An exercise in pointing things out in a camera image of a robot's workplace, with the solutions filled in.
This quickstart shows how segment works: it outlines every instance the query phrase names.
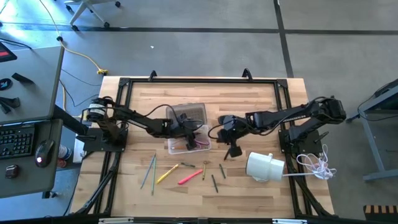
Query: butcher block tabletop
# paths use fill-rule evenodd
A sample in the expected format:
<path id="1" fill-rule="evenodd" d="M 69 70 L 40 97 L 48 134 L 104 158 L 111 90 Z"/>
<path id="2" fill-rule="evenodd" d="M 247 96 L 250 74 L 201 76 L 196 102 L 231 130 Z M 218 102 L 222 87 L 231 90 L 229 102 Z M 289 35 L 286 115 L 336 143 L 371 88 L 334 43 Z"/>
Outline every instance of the butcher block tabletop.
<path id="1" fill-rule="evenodd" d="M 111 96 L 116 99 L 119 79 L 120 77 L 104 77 L 100 97 Z M 308 102 L 303 79 L 288 78 L 287 83 L 292 106 Z M 258 83 L 135 83 L 129 108 L 146 114 L 161 104 L 182 103 L 204 103 L 209 127 L 216 126 L 217 118 L 221 115 L 244 116 L 251 111 L 277 111 L 273 85 Z M 165 107 L 159 108 L 149 117 L 165 118 L 165 110 Z M 218 129 L 212 132 L 212 136 L 216 136 Z M 145 130 L 130 124 L 126 149 L 122 153 L 118 171 L 112 217 L 294 217 L 287 177 L 283 177 L 280 182 L 260 183 L 245 173 L 250 152 L 272 153 L 275 159 L 285 160 L 280 153 L 277 133 L 275 130 L 268 136 L 247 135 L 239 139 L 237 143 L 241 146 L 243 155 L 229 157 L 224 161 L 228 146 L 218 144 L 215 140 L 211 140 L 212 148 L 209 151 L 170 155 L 166 139 L 153 138 Z M 140 189 L 140 186 L 155 153 L 156 179 L 181 162 L 196 165 L 196 168 L 179 166 L 155 185 L 154 195 L 151 195 L 152 171 L 149 172 L 144 187 Z M 94 152 L 83 161 L 71 212 L 81 208 L 97 188 L 103 157 L 104 152 Z M 208 162 L 204 180 L 198 175 L 186 184 L 178 185 L 178 181 L 201 169 L 204 161 Z M 219 164 L 224 168 L 225 179 Z M 218 193 L 213 186 L 212 174 Z M 308 176 L 307 185 L 323 207 L 333 213 L 327 182 Z M 101 208 L 105 207 L 108 189 L 109 184 L 105 188 Z M 300 208 L 304 211 L 303 197 L 298 186 L 297 193 Z"/>

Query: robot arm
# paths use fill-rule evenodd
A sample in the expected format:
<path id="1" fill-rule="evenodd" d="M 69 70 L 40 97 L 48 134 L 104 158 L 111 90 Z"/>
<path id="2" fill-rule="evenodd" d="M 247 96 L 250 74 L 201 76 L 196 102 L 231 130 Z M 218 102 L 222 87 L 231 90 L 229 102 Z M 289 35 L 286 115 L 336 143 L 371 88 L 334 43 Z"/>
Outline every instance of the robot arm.
<path id="1" fill-rule="evenodd" d="M 324 124 L 340 124 L 346 118 L 346 113 L 340 100 L 333 97 L 318 97 L 307 103 L 278 112 L 257 111 L 245 114 L 245 118 L 233 115 L 218 118 L 224 128 L 218 132 L 218 142 L 231 145 L 228 154 L 231 157 L 240 156 L 241 148 L 236 145 L 236 140 L 247 134 L 266 136 L 279 124 L 298 119 L 310 118 L 299 126 L 289 128 L 288 141 L 293 143 L 305 138 L 308 133 L 318 129 Z"/>
<path id="2" fill-rule="evenodd" d="M 113 110 L 112 117 L 108 117 L 106 109 Z M 197 130 L 196 124 L 187 119 L 185 114 L 176 119 L 176 123 L 171 119 L 151 119 L 121 105 L 116 105 L 107 96 L 94 99 L 87 114 L 87 120 L 99 125 L 103 131 L 103 139 L 108 142 L 118 140 L 122 129 L 116 125 L 116 121 L 121 121 L 145 129 L 148 134 L 155 138 L 186 138 L 187 149 L 194 149 L 197 146 L 194 140 L 194 131 Z"/>

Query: chair wheel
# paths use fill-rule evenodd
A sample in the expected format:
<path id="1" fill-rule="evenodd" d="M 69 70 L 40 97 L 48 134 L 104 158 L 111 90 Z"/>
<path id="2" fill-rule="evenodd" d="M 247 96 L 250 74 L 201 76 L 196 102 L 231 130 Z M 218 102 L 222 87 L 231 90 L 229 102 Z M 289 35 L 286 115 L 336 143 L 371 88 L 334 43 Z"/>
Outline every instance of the chair wheel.
<path id="1" fill-rule="evenodd" d="M 76 25 L 73 25 L 73 26 L 72 26 L 72 29 L 73 29 L 74 31 L 79 31 L 79 28 L 77 28 Z"/>

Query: black keyboard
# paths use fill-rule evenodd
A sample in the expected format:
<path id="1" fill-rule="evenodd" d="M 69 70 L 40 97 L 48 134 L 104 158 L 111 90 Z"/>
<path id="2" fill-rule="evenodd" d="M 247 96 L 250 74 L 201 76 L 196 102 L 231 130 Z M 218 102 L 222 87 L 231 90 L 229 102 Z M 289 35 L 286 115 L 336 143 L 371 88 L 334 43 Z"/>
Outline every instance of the black keyboard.
<path id="1" fill-rule="evenodd" d="M 32 155 L 34 124 L 0 127 L 0 159 Z"/>

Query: concrete floor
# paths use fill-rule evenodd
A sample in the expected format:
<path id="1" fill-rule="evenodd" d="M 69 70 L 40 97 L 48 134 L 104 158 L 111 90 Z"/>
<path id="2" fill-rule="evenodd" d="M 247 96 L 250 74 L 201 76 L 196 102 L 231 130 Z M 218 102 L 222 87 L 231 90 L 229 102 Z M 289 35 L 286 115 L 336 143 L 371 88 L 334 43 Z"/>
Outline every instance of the concrete floor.
<path id="1" fill-rule="evenodd" d="M 96 6 L 111 26 L 278 28 L 273 0 L 120 2 L 123 5 L 120 9 L 114 3 Z M 286 29 L 398 30 L 398 2 L 394 0 L 279 2 Z M 44 3 L 57 24 L 68 24 L 71 15 L 61 1 Z M 0 15 L 0 21 L 5 22 L 0 37 L 32 47 L 57 45 L 55 31 L 40 30 L 43 24 L 51 24 L 48 14 L 41 7 L 33 11 L 32 4 L 36 3 L 10 0 Z M 88 11 L 76 25 L 102 26 Z M 287 77 L 279 34 L 66 31 L 62 36 L 71 49 L 93 57 L 109 70 L 109 75 L 149 75 L 151 70 L 156 70 L 158 75 L 238 77 L 247 67 L 255 77 Z M 360 102 L 380 86 L 397 78 L 397 42 L 398 35 L 287 35 L 294 77 L 305 79 L 308 97 L 335 95 L 343 101 L 347 113 L 354 112 Z M 96 74 L 96 68 L 79 56 L 65 54 L 63 68 L 92 84 L 101 83 L 102 77 Z M 77 103 L 99 92 L 99 87 L 87 86 L 66 73 L 62 73 L 61 79 Z M 61 89 L 57 104 L 62 104 Z M 88 104 L 74 108 L 68 99 L 67 110 L 80 114 Z M 383 132 L 382 125 L 394 123 L 396 120 L 392 119 L 372 126 Z M 328 144 L 330 167 L 338 169 L 336 177 L 328 181 L 335 213 L 345 218 L 364 219 L 363 205 L 396 205 L 398 177 L 369 183 L 362 181 L 364 174 L 376 171 L 376 164 L 361 123 L 322 127 L 322 131 L 326 130 L 330 134 L 323 142 Z M 381 147 L 381 153 L 387 167 L 397 168 L 394 161 L 398 153 L 387 152 L 389 146 Z M 63 214 L 76 174 L 75 170 L 57 173 L 55 188 L 64 198 L 42 200 L 33 194 L 0 199 L 1 205 L 20 211 L 13 214 L 0 210 L 0 220 Z"/>

